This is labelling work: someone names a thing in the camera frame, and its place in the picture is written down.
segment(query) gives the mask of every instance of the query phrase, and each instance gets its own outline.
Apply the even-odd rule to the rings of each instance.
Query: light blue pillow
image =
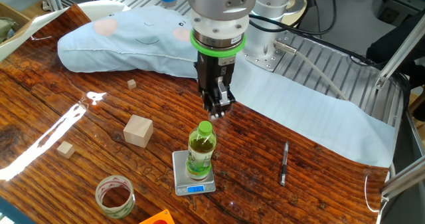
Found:
[[[196,78],[188,17],[158,6],[114,13],[63,36],[58,55],[73,72],[152,70]]]

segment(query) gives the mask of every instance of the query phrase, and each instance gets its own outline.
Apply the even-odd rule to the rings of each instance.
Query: blue digital display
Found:
[[[200,186],[196,186],[196,187],[188,187],[187,188],[188,193],[197,192],[197,191],[204,191],[204,186],[200,185]]]

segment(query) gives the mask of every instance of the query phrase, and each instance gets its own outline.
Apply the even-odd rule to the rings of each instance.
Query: glossy wood surface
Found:
[[[83,98],[88,111],[22,172],[14,169],[17,174],[6,181],[0,170],[0,196],[32,220],[139,223],[168,209],[176,223],[376,223],[377,213],[365,201],[365,177],[369,205],[378,209],[387,169],[347,160],[241,104],[213,123],[216,191],[177,196],[171,154],[186,150],[189,132],[207,118],[196,82],[141,70],[68,71],[58,59],[57,40],[88,22],[73,6],[0,63],[0,169],[87,92],[107,93],[97,105]],[[130,91],[131,79],[137,88]],[[146,149],[124,142],[132,114],[153,120]],[[76,149],[69,160],[56,151],[64,140]],[[96,186],[109,175],[125,176],[134,186],[136,206],[123,219],[106,217],[94,198]]]

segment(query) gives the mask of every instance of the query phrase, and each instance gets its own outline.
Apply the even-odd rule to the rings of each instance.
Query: roll of tape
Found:
[[[102,204],[105,194],[116,187],[123,187],[130,192],[128,200],[120,207],[105,207]],[[100,208],[102,208],[103,212],[111,218],[119,219],[125,217],[132,211],[135,204],[133,185],[127,178],[120,175],[112,175],[103,179],[96,188],[95,195],[96,202]]]

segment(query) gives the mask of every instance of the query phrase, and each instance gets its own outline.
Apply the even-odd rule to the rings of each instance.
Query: orange object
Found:
[[[139,224],[175,224],[171,217],[170,211],[165,209],[164,211],[154,215],[153,217],[142,221]]]

